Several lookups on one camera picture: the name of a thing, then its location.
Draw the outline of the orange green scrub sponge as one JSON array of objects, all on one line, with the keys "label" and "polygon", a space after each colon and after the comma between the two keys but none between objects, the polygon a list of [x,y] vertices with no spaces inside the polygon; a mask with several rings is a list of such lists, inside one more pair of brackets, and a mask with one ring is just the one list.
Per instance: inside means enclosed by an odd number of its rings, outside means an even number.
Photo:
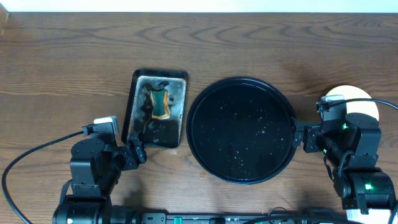
[{"label": "orange green scrub sponge", "polygon": [[151,91],[150,98],[153,107],[151,117],[153,119],[168,119],[170,117],[168,91]]}]

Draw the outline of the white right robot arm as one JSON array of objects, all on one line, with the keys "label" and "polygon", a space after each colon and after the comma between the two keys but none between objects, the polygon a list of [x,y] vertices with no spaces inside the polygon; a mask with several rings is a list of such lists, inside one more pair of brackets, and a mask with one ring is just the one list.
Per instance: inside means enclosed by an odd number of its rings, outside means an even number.
[{"label": "white right robot arm", "polygon": [[397,223],[397,197],[391,178],[376,166],[381,140],[379,121],[364,113],[294,123],[292,144],[321,152],[323,162],[351,221]]}]

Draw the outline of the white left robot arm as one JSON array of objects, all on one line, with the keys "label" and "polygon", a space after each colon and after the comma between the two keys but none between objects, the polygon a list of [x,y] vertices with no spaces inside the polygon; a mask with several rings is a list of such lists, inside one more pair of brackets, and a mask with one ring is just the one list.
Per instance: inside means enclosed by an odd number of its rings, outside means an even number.
[{"label": "white left robot arm", "polygon": [[113,205],[111,192],[121,172],[147,160],[137,138],[118,146],[114,134],[92,134],[71,149],[72,179],[63,186],[53,223],[141,223],[141,215],[127,206]]}]

